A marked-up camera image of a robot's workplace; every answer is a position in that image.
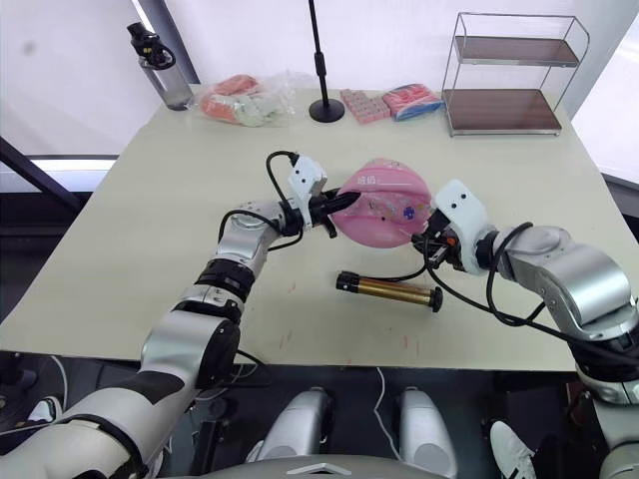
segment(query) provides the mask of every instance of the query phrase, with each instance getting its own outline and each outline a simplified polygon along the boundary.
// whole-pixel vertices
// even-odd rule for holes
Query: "gold cylinder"
[[[405,284],[378,281],[376,279],[363,277],[359,280],[357,291],[361,294],[430,306],[430,289],[423,289],[416,286],[407,286]]]

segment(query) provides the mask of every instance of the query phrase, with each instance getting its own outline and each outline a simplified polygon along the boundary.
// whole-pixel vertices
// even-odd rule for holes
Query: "pink snack bag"
[[[411,168],[392,160],[368,162],[339,193],[361,192],[359,199],[331,216],[351,240],[372,247],[395,247],[423,233],[430,218],[430,191]]]

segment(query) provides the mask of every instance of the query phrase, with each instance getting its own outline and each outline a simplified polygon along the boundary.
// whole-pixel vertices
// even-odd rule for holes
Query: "table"
[[[318,94],[301,93],[308,105]],[[144,126],[0,326],[0,348],[139,359],[154,323],[215,248],[224,212],[274,199],[265,157],[296,150],[319,161],[327,188],[366,161],[386,157],[417,170],[436,192],[459,178],[498,227],[558,225],[602,248],[639,287],[639,246],[569,121],[559,137],[450,138],[443,112],[395,124],[334,124],[307,115],[289,128],[250,129],[160,109]],[[276,173],[286,182],[288,165]],[[337,291],[342,269],[402,274],[420,265],[411,246],[377,250],[323,229],[274,251],[242,320],[241,348],[270,363],[573,370],[561,341],[509,328],[444,297],[439,313],[414,304]],[[484,298],[485,277],[441,277]],[[421,277],[416,281],[432,285]],[[498,305],[526,314],[538,297],[499,279]],[[544,312],[541,321],[551,324]]]

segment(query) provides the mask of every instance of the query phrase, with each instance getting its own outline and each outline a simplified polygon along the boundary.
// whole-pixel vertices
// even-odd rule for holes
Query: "metal shelf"
[[[554,134],[561,125],[539,90],[444,90],[451,135]]]
[[[458,35],[454,45],[458,61],[472,65],[571,68],[579,65],[579,59],[562,39]]]

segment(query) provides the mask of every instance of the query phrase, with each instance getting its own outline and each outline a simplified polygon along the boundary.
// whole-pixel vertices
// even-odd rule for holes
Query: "water bottle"
[[[171,110],[186,110],[193,93],[176,65],[176,56],[142,23],[129,25],[127,30],[131,33],[131,45],[140,56],[140,67],[165,105]]]

